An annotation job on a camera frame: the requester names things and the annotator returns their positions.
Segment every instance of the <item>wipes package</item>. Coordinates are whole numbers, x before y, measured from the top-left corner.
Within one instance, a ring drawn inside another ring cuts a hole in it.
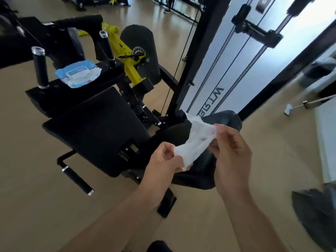
[[[93,62],[85,60],[58,69],[56,76],[69,87],[79,88],[98,78],[101,71]]]
[[[191,122],[189,139],[185,144],[174,148],[174,156],[183,158],[183,171],[191,165],[216,138],[216,127],[204,123],[199,116],[193,117],[186,113],[187,119]]]

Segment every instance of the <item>yellow metal arm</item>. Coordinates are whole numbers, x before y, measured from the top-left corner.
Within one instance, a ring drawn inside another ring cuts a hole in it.
[[[140,63],[140,60],[145,58],[146,56],[140,56],[137,61],[133,58],[119,58],[120,56],[128,56],[133,53],[133,51],[117,36],[119,33],[118,26],[108,25],[106,23],[102,23],[103,30],[106,30],[108,33],[108,39],[110,41],[111,49],[113,55],[116,59],[120,60],[124,64],[124,71],[126,76],[132,82],[132,86],[139,84],[141,81],[145,80],[146,78],[141,78],[139,73],[137,72],[136,68],[134,67],[136,64]],[[78,31],[79,37],[90,36],[87,32],[79,30]]]

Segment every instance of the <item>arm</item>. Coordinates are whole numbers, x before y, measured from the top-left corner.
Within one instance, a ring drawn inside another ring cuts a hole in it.
[[[225,203],[241,251],[287,252],[250,193],[248,181],[252,152],[240,133],[217,125],[217,137],[208,149],[217,158],[216,189]]]
[[[141,220],[159,205],[174,173],[182,170],[182,158],[173,154],[173,144],[161,143],[137,190],[70,240],[60,252],[122,251]]]

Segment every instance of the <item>floor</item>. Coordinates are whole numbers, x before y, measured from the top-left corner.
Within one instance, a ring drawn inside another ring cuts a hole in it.
[[[192,26],[174,13],[164,15],[163,8],[151,0],[129,0],[130,8],[88,7],[85,13],[60,0],[12,1],[23,16],[37,16],[41,21],[100,13],[121,30],[134,23],[145,25],[154,33],[160,64],[172,74]],[[92,41],[82,40],[87,57],[94,60]],[[52,66],[48,68],[54,78]],[[93,196],[85,195],[56,166],[56,158],[69,148],[44,132],[41,124],[47,118],[25,95],[25,90],[36,86],[32,62],[2,69],[0,78],[0,251],[57,251],[137,185],[123,177],[109,178],[74,156],[67,164],[95,188]],[[161,110],[167,93],[168,87],[161,82],[144,102],[150,109]],[[244,122],[241,133],[253,151],[251,190],[260,208],[292,251],[321,251],[291,207],[292,190],[322,187],[313,111],[283,115],[287,103],[302,100],[298,93],[296,84],[287,86]],[[171,189],[177,201],[169,217],[162,219],[151,212],[125,252],[143,252],[154,240],[166,241],[175,252],[239,251],[225,206],[215,190],[177,185]]]

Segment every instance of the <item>blue and white wipes package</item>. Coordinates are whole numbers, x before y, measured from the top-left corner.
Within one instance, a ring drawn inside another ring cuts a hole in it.
[[[70,64],[56,71],[56,76],[71,88],[79,88],[99,77],[102,70],[89,60]]]

